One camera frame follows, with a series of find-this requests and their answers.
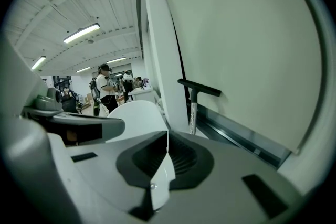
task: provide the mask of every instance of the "metal pole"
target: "metal pole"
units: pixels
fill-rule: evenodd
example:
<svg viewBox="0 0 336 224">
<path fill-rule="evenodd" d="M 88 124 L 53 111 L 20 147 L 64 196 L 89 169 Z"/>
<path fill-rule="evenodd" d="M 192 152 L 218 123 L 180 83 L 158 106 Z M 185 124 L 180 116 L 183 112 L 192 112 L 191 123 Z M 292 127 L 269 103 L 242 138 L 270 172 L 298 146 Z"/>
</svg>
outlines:
<svg viewBox="0 0 336 224">
<path fill-rule="evenodd" d="M 190 134 L 196 135 L 197 103 L 191 103 Z"/>
</svg>

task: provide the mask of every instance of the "fluorescent ceiling light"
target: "fluorescent ceiling light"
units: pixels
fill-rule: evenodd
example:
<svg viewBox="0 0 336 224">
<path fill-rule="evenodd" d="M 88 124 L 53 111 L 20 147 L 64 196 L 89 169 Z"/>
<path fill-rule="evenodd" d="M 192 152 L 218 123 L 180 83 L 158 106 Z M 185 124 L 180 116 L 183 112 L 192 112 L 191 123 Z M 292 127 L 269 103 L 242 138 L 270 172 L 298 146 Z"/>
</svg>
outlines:
<svg viewBox="0 0 336 224">
<path fill-rule="evenodd" d="M 74 39 L 79 38 L 79 37 L 81 37 L 81 36 L 83 36 L 83 35 L 85 35 L 87 33 L 90 33 L 90 32 L 92 32 L 94 30 L 97 30 L 99 28 L 100 28 L 99 24 L 90 25 L 90 26 L 85 27 L 85 28 L 77 31 L 76 33 L 68 36 L 63 41 L 64 41 L 64 43 L 69 43 L 69 42 L 73 41 Z"/>
<path fill-rule="evenodd" d="M 40 63 L 42 63 L 45 59 L 46 59 L 45 56 L 41 56 L 40 59 L 37 60 L 37 62 L 33 65 L 31 69 L 36 69 L 40 65 Z"/>
<path fill-rule="evenodd" d="M 116 60 L 108 61 L 106 63 L 118 62 L 118 61 L 125 60 L 125 59 L 126 59 L 126 57 L 122 57 L 122 58 L 119 58 L 119 59 L 116 59 Z"/>
<path fill-rule="evenodd" d="M 83 69 L 81 69 L 81 70 L 78 70 L 78 71 L 76 71 L 76 73 L 79 73 L 79 72 L 82 72 L 82 71 L 85 71 L 85 70 L 88 70 L 88 69 L 90 69 L 91 67 L 85 67 L 85 68 L 83 68 Z"/>
</svg>

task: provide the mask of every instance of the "black slot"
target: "black slot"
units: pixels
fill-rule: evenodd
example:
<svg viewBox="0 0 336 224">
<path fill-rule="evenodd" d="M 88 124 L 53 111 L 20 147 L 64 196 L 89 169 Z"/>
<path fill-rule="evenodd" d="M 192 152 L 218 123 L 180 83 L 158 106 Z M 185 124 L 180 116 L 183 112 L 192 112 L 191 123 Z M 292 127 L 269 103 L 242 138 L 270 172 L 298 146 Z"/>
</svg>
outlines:
<svg viewBox="0 0 336 224">
<path fill-rule="evenodd" d="M 269 218 L 276 217 L 285 210 L 285 205 L 280 198 L 257 175 L 249 175 L 242 178 L 253 196 L 264 209 Z"/>
<path fill-rule="evenodd" d="M 220 90 L 217 90 L 217 89 L 211 88 L 209 86 L 202 85 L 202 84 L 190 81 L 190 80 L 179 79 L 177 82 L 179 84 L 182 84 L 182 85 L 188 87 L 188 88 L 195 89 L 195 90 L 197 90 L 197 92 L 204 92 L 204 93 L 214 95 L 214 96 L 220 96 L 220 94 L 221 94 Z"/>
<path fill-rule="evenodd" d="M 90 152 L 90 153 L 72 156 L 71 158 L 73 162 L 76 163 L 76 162 L 85 161 L 86 159 L 91 159 L 94 157 L 98 157 L 98 155 L 96 153 Z"/>
</svg>

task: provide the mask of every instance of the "ceiling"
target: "ceiling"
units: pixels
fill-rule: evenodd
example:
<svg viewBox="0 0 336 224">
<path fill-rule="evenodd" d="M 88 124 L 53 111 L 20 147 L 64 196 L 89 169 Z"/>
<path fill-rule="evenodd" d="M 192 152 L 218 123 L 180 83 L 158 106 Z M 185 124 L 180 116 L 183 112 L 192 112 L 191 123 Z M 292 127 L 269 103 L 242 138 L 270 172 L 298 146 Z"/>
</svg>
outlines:
<svg viewBox="0 0 336 224">
<path fill-rule="evenodd" d="M 63 42 L 94 23 L 100 29 Z M 4 30 L 30 67 L 46 56 L 36 70 L 40 75 L 71 75 L 120 57 L 127 59 L 112 67 L 142 58 L 137 0 L 14 0 Z"/>
</svg>

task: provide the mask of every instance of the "gray plastic part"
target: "gray plastic part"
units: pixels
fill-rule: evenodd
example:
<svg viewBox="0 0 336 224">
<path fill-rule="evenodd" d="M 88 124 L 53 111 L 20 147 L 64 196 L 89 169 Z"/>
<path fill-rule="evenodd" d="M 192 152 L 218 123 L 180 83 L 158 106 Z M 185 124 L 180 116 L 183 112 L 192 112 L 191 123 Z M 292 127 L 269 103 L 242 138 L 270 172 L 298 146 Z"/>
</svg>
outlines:
<svg viewBox="0 0 336 224">
<path fill-rule="evenodd" d="M 57 102 L 56 99 L 38 95 L 35 98 L 34 107 L 39 110 L 58 111 L 62 109 L 62 104 Z"/>
<path fill-rule="evenodd" d="M 61 104 L 62 97 L 58 89 L 54 87 L 48 88 L 47 97 L 55 100 L 56 107 L 62 108 Z"/>
<path fill-rule="evenodd" d="M 48 136 L 34 121 L 1 118 L 2 160 L 21 191 L 49 223 L 82 223 L 51 154 Z"/>
<path fill-rule="evenodd" d="M 102 138 L 81 142 L 80 145 L 104 143 L 107 140 L 121 135 L 125 131 L 125 121 L 122 119 L 103 118 L 63 112 L 47 119 L 49 122 L 66 125 L 93 125 L 101 124 Z"/>
<path fill-rule="evenodd" d="M 178 134 L 207 148 L 214 156 L 215 165 L 198 187 L 171 191 L 168 202 L 149 223 L 267 222 L 267 214 L 242 180 L 252 174 L 258 175 L 289 208 L 302 200 L 291 183 L 251 153 L 202 137 Z M 75 163 L 75 166 L 92 189 L 113 206 L 127 212 L 139 203 L 142 192 L 121 180 L 116 171 L 116 157 L 126 148 L 150 137 L 152 134 L 105 145 L 69 147 L 67 151 L 70 156 L 89 152 L 98 155 Z"/>
<path fill-rule="evenodd" d="M 156 133 L 97 145 L 65 148 L 35 122 L 4 119 L 0 136 L 6 167 L 25 194 L 54 223 L 143 223 L 128 212 L 140 205 L 144 189 L 129 186 L 116 168 L 121 152 Z M 215 165 L 196 188 L 170 192 L 149 223 L 266 223 L 269 219 L 242 177 L 256 174 L 291 209 L 302 197 L 272 167 L 247 151 L 178 133 L 207 148 Z M 74 163 L 71 156 L 97 157 Z"/>
<path fill-rule="evenodd" d="M 42 117 L 46 117 L 46 118 L 49 118 L 49 117 L 52 117 L 54 115 L 57 115 L 57 114 L 60 114 L 63 112 L 63 110 L 39 110 L 39 109 L 34 109 L 30 106 L 25 106 L 22 110 L 23 113 L 29 113 L 29 114 L 32 114 L 32 115 L 35 115 L 35 116 L 42 116 Z"/>
<path fill-rule="evenodd" d="M 128 212 L 134 207 L 141 205 L 145 190 L 127 184 L 117 170 L 117 158 L 124 150 L 158 133 L 160 132 L 112 143 L 68 147 L 67 152 L 70 157 L 90 152 L 97 154 L 98 156 L 95 158 L 74 163 L 75 167 L 81 173 L 86 183 L 109 204 L 119 210 Z"/>
</svg>

